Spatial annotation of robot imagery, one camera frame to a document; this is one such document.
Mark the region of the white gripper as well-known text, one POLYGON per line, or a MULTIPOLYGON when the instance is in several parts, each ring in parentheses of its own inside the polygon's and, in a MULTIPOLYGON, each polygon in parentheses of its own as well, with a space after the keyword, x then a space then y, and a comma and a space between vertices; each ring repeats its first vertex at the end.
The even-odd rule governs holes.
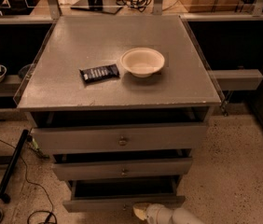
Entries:
POLYGON ((136 203, 133 213, 141 220, 147 220, 148 224, 173 224, 173 210, 162 204, 136 203))

